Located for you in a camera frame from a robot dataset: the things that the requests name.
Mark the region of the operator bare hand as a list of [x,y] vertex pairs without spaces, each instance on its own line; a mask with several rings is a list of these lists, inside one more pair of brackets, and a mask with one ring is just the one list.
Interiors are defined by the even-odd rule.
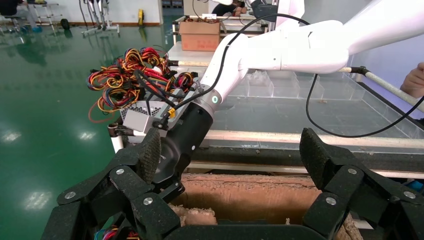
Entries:
[[412,69],[405,77],[400,90],[412,96],[421,98],[424,96],[424,63],[420,62],[416,68]]

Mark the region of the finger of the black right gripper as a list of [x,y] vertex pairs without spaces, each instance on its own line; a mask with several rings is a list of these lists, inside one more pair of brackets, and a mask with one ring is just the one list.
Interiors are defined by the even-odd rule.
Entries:
[[184,185],[177,180],[163,190],[163,200],[170,203],[184,192]]

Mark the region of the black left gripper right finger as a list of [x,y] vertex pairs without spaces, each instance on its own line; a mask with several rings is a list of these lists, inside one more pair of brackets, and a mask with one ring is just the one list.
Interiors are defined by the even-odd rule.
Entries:
[[332,240],[350,212],[384,229],[386,240],[424,237],[424,197],[362,164],[348,149],[324,143],[311,129],[301,133],[301,161],[320,194],[304,226]]

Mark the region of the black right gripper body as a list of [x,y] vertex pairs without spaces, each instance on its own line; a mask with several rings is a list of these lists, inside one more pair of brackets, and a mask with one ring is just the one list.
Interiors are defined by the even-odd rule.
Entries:
[[165,185],[181,174],[213,123],[213,117],[201,106],[190,103],[182,115],[182,122],[161,138],[161,155],[153,183]]

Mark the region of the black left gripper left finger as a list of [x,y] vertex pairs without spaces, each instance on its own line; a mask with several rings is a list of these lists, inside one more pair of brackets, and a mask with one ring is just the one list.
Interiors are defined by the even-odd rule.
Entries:
[[44,240],[90,240],[110,217],[122,214],[143,240],[163,240],[181,226],[179,216],[154,191],[161,138],[148,131],[137,145],[120,149],[97,174],[57,197]]

